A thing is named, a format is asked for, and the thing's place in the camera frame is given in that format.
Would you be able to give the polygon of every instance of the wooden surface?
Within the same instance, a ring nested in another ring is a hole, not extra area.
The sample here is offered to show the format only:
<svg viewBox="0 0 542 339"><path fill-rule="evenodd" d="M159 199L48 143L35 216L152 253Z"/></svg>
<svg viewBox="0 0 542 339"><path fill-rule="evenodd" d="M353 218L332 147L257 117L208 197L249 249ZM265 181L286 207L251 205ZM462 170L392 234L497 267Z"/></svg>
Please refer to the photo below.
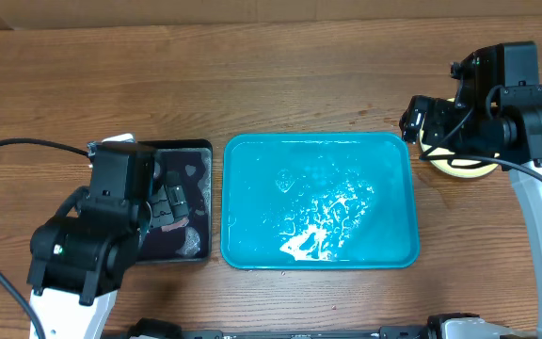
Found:
<svg viewBox="0 0 542 339"><path fill-rule="evenodd" d="M123 132L214 145L214 243L201 265L137 266L106 325L141 317L185 329L369 329L473 312L531 330L537 319L524 222L507 176L464 182L411 166L422 252L403 270L240 271L219 253L223 149L250 132L392 131L414 94L452 97L449 62L536 40L542 17L187 25L0 32L0 138L76 147ZM85 161L0 149L0 268L26 297L32 232L77 186ZM28 321L0 287L0 338Z"/></svg>

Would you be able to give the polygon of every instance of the black cable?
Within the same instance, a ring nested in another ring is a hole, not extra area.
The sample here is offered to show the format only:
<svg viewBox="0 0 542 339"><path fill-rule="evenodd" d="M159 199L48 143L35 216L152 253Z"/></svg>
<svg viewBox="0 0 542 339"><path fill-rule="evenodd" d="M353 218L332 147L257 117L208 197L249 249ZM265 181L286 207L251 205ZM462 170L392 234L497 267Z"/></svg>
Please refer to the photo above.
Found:
<svg viewBox="0 0 542 339"><path fill-rule="evenodd" d="M493 120L493 114L490 112L490 104L493 102L493 97L499 89L504 89L503 85L497 85L488 91L485 99L485 113L489 120Z"/></svg>
<svg viewBox="0 0 542 339"><path fill-rule="evenodd" d="M33 138L11 138L11 139L5 139L0 140L0 147L6 146L6 145L12 145L12 144L34 144L34 145L41 145L41 146L48 146L57 148L59 150L69 151L73 153L77 153L80 155L88 156L88 153L82 150L79 150L77 148L59 144L56 142L51 141L45 141L45 140L39 140L39 139L33 139ZM37 337L39 339L46 339L45 337L45 331L43 330L43 326L41 325L39 321L39 317L37 314L35 314L35 311L30 307L28 302L24 300L23 296L18 292L18 290L9 282L6 277L0 272L0 283L8 293L12 295L12 297L18 302L20 307L23 308L23 310L26 312L28 317L30 318L30 321L33 323L33 326L35 327L35 332L37 333Z"/></svg>
<svg viewBox="0 0 542 339"><path fill-rule="evenodd" d="M423 161L435 161L435 160L472 160L472 161L480 161L480 162L487 162L491 164L497 164L501 166L507 166L514 170L521 171L522 173L528 174L535 178L536 180L540 181L542 183L542 174L539 172L525 168L521 165L515 164L513 162L509 162L506 160L502 160L500 158L491 158L488 156L479 156L479 155L459 155L459 154L453 154L453 155L430 155L425 156L422 158L420 156L420 160Z"/></svg>
<svg viewBox="0 0 542 339"><path fill-rule="evenodd" d="M464 123L466 123L466 121L471 117L471 115L473 114L474 112L474 107L470 108L470 111L468 112L468 114L466 114L465 117L463 117L463 119L457 124L457 126L451 130L451 132L449 132L449 134L447 134L441 141L439 141L436 145L430 147L429 149L425 150L422 155L420 155L420 157L422 156L428 156L430 155L430 153L432 153L433 151L435 151L438 147L442 146L442 144L444 144L445 142L447 142L451 137L453 137L455 135L455 133L457 133L457 131L459 131L459 129L461 128L461 126L463 126Z"/></svg>

